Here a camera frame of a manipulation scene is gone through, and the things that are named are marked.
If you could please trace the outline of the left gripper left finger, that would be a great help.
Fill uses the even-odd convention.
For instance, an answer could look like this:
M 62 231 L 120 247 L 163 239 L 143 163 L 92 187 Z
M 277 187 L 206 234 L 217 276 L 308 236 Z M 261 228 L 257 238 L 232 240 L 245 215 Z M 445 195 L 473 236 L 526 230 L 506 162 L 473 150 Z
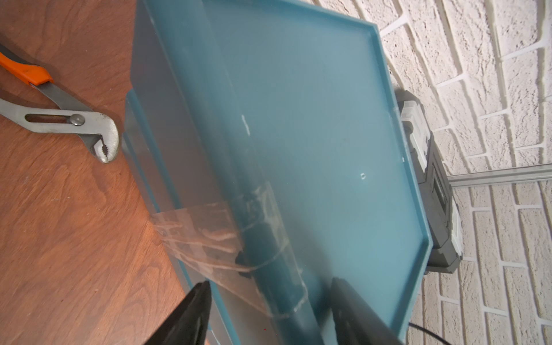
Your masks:
M 211 304 L 210 282 L 196 284 L 144 345 L 205 344 Z

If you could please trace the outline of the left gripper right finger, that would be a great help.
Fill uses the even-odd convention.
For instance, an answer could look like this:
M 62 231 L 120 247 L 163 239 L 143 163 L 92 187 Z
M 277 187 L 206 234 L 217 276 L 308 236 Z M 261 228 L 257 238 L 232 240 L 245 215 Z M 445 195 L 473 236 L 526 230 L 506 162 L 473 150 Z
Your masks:
M 332 279 L 331 311 L 337 344 L 402 344 L 344 279 Z

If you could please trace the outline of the teal drawer cabinet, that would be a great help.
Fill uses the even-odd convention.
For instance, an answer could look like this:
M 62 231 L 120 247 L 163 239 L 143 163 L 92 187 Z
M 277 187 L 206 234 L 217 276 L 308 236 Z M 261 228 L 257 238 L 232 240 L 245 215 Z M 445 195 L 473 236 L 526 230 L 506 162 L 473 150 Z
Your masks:
M 138 1 L 122 151 L 210 344 L 400 342 L 432 241 L 378 28 L 301 1 Z

